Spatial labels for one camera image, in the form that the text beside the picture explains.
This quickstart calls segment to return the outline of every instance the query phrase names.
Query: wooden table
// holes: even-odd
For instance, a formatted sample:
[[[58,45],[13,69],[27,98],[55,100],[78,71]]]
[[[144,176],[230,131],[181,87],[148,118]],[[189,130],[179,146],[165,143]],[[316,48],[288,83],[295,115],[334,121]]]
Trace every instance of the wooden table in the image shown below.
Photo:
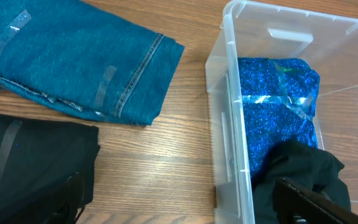
[[[0,113],[99,126],[94,200],[79,223],[214,223],[204,65],[227,0],[88,2],[186,47],[161,115],[146,128],[94,123],[69,118],[7,91],[0,91]],[[358,18],[358,0],[263,2]]]

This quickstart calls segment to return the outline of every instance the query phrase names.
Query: blue denim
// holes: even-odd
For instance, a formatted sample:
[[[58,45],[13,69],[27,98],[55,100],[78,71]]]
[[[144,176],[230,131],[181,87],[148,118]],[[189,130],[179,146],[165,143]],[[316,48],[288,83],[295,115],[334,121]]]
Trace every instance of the blue denim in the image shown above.
[[[0,87],[83,119],[152,124],[184,46],[78,0],[0,1],[0,35],[24,10]]]

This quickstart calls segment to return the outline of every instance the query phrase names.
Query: black garment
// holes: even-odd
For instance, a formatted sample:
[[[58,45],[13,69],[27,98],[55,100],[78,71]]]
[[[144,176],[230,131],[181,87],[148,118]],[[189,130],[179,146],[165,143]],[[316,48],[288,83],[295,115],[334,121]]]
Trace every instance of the black garment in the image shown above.
[[[10,131],[12,127],[17,127],[17,133]],[[6,164],[0,163],[0,223],[76,174],[83,180],[78,207],[92,201],[97,127],[0,114],[0,151],[4,145],[6,149],[9,138]]]
[[[273,189],[281,177],[288,177],[351,210],[347,186],[338,179],[344,165],[331,153],[296,141],[285,141],[277,144],[267,158],[267,170],[252,179],[256,223],[278,223],[277,213],[273,210]]]

